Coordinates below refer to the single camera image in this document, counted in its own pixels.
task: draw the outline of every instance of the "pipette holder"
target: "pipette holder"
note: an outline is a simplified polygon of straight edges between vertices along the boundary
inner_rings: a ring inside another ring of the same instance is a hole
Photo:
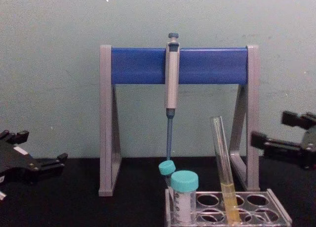
[[[242,223],[234,227],[291,227],[292,220],[271,189],[267,191],[236,192]],[[231,227],[227,223],[221,192],[197,192],[197,221],[179,224],[173,218],[169,190],[165,190],[165,227]]]
[[[251,131],[259,130],[258,46],[181,48],[179,64],[179,84],[238,84],[230,160],[244,189],[260,190],[259,156],[250,145]],[[121,163],[115,85],[164,84],[164,73],[165,48],[100,47],[100,196],[113,195]],[[239,154],[244,120],[246,162]]]

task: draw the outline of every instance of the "painted wall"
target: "painted wall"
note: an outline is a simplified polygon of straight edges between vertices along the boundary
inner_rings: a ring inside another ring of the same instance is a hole
[[[99,46],[258,44],[261,131],[300,141],[283,110],[316,113],[316,0],[0,0],[0,129],[35,157],[99,155]],[[237,86],[181,85],[172,155],[213,155],[209,117],[231,132]],[[123,156],[164,156],[163,85],[118,86]]]

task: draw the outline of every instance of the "sample tube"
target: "sample tube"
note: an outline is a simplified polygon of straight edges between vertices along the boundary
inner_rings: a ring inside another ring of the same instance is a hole
[[[194,224],[196,222],[196,198],[198,175],[192,171],[177,171],[171,175],[173,188],[173,210],[176,222]]]
[[[164,180],[166,181],[167,187],[169,189],[169,194],[171,199],[173,200],[173,189],[171,188],[171,175],[176,170],[176,166],[174,165],[172,160],[166,160],[161,162],[158,166],[161,175],[164,176]]]
[[[222,117],[212,117],[210,120],[227,221],[230,225],[234,223],[237,224],[240,223],[241,220],[238,209],[236,209],[237,199],[235,194],[231,164],[228,156]]]

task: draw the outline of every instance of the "teal screw cap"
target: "teal screw cap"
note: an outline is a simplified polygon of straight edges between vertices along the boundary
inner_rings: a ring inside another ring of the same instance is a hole
[[[162,175],[172,174],[176,170],[176,166],[174,165],[172,160],[161,162],[158,168]]]
[[[179,192],[191,192],[198,189],[198,175],[195,172],[182,170],[171,175],[171,187]]]

